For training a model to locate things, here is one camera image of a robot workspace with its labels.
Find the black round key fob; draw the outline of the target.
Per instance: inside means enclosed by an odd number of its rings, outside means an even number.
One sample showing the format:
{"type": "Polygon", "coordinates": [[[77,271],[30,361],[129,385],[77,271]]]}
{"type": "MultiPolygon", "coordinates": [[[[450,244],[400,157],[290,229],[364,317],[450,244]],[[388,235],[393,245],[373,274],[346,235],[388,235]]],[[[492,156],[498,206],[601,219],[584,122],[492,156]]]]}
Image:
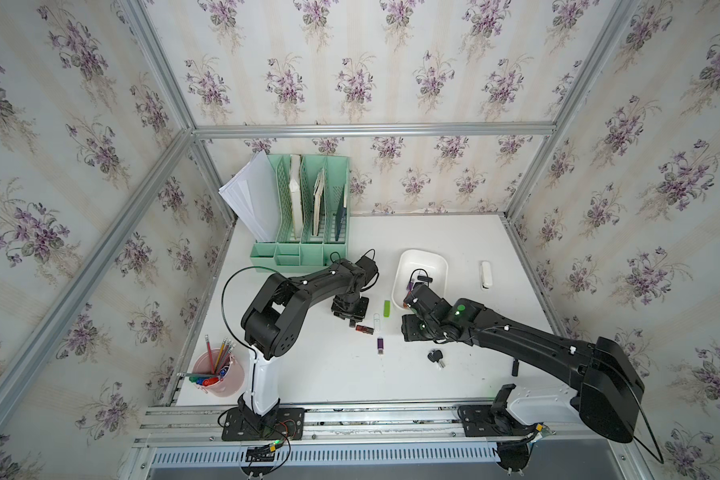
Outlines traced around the black round key fob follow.
{"type": "Polygon", "coordinates": [[[441,350],[433,349],[427,354],[430,362],[436,364],[440,369],[445,367],[444,356],[441,350]]]}

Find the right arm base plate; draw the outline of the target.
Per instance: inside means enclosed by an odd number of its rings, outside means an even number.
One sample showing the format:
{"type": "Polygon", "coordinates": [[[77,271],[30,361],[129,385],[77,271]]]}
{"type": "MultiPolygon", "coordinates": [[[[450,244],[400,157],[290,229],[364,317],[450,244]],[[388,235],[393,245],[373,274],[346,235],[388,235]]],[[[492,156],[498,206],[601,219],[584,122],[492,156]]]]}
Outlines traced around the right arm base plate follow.
{"type": "Polygon", "coordinates": [[[466,437],[532,437],[541,432],[540,423],[522,424],[504,407],[460,405],[456,408],[466,437]]]}

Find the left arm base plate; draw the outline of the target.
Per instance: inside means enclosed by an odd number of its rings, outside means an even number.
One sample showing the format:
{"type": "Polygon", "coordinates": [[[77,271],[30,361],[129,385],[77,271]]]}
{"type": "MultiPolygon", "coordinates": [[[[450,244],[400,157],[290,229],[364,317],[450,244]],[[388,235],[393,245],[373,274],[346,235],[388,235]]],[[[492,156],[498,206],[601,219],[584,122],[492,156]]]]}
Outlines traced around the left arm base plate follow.
{"type": "Polygon", "coordinates": [[[267,415],[257,415],[247,406],[225,412],[221,421],[221,439],[226,442],[253,440],[300,440],[306,410],[275,407],[267,415]]]}

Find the white storage box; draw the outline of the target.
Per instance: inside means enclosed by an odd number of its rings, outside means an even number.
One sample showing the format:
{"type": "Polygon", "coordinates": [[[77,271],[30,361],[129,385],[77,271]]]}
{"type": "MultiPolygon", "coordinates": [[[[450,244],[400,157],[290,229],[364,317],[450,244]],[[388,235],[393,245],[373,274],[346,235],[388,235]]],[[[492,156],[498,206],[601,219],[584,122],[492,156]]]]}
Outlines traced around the white storage box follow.
{"type": "Polygon", "coordinates": [[[433,280],[429,283],[430,289],[444,297],[447,291],[448,274],[448,262],[441,255],[418,249],[404,251],[400,256],[392,282],[392,304],[398,309],[406,309],[403,301],[408,294],[407,282],[413,281],[415,284],[419,275],[431,277],[433,280]]]}

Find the pink pen cup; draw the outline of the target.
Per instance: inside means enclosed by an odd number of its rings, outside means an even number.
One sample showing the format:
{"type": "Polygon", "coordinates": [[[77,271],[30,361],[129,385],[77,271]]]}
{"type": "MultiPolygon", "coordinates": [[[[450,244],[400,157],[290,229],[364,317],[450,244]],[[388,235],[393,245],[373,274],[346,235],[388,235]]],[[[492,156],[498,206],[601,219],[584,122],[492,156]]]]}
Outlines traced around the pink pen cup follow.
{"type": "Polygon", "coordinates": [[[240,390],[245,381],[245,372],[239,361],[230,352],[222,355],[218,348],[212,349],[213,357],[202,354],[190,370],[189,381],[202,391],[220,398],[231,397],[240,390]]]}

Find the brown edge book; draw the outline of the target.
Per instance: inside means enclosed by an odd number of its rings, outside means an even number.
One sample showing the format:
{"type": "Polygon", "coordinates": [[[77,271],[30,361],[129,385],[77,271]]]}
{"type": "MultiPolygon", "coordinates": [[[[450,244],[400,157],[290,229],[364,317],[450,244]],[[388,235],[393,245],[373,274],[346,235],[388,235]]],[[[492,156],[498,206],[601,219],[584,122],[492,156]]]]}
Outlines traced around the brown edge book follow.
{"type": "Polygon", "coordinates": [[[321,207],[323,194],[325,189],[325,168],[321,168],[317,174],[316,181],[313,189],[313,220],[312,220],[312,235],[317,237],[320,231],[321,222],[321,207]]]}

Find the white paper stack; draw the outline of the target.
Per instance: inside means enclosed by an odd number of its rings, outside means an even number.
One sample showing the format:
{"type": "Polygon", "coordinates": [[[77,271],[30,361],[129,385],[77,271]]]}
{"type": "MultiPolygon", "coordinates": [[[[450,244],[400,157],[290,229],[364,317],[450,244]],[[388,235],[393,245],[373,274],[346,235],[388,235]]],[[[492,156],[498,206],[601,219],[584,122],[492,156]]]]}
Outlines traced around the white paper stack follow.
{"type": "Polygon", "coordinates": [[[277,240],[281,221],[277,181],[264,152],[256,153],[218,193],[257,242],[277,240]]]}

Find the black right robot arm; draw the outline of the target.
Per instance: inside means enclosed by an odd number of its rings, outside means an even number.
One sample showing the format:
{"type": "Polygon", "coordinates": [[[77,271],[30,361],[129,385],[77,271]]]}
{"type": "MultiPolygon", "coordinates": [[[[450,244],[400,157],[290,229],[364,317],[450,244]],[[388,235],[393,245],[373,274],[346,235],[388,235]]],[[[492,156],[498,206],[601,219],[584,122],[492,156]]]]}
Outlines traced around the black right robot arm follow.
{"type": "Polygon", "coordinates": [[[576,391],[572,407],[593,432],[619,443],[634,440],[645,385],[617,342],[556,336],[466,298],[450,304],[425,283],[416,283],[404,304],[411,310],[402,320],[406,342],[463,343],[527,363],[576,391]]]}

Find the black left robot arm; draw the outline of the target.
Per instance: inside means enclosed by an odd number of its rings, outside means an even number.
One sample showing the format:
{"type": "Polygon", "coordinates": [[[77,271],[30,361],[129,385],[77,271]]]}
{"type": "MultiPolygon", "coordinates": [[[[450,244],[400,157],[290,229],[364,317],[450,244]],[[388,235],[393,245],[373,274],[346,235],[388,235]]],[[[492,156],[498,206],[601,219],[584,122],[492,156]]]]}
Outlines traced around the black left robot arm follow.
{"type": "Polygon", "coordinates": [[[332,300],[334,316],[356,324],[365,318],[369,299],[363,293],[379,276],[373,249],[355,262],[340,258],[304,276],[274,272],[264,282],[241,320],[244,342],[253,350],[253,371],[244,404],[266,416],[280,403],[278,359],[297,341],[309,309],[332,300]]]}

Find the green desk file organizer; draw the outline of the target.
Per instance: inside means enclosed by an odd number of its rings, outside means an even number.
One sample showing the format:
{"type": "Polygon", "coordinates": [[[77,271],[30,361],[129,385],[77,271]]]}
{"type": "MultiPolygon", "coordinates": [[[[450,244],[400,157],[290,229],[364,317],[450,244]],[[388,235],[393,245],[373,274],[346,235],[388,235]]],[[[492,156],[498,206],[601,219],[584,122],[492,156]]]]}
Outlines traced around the green desk file organizer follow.
{"type": "Polygon", "coordinates": [[[300,242],[293,236],[291,199],[289,193],[291,155],[269,155],[277,181],[281,221],[277,240],[255,242],[250,260],[254,265],[273,268],[283,273],[311,273],[345,258],[349,250],[349,183],[350,159],[346,156],[301,156],[301,192],[304,228],[300,242]],[[321,207],[320,231],[312,235],[313,189],[317,174],[325,168],[325,189],[321,207]],[[347,209],[341,237],[334,240],[335,214],[342,187],[346,187],[347,209]]]}

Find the red swivel usb drive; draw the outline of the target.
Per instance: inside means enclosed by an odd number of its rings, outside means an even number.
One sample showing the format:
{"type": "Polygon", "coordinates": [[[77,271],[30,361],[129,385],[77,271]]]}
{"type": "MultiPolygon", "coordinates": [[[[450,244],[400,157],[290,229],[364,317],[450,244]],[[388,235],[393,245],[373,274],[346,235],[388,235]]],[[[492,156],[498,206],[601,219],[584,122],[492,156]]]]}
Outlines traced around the red swivel usb drive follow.
{"type": "Polygon", "coordinates": [[[363,326],[363,325],[356,325],[355,330],[364,334],[373,335],[374,329],[371,327],[363,326]]]}

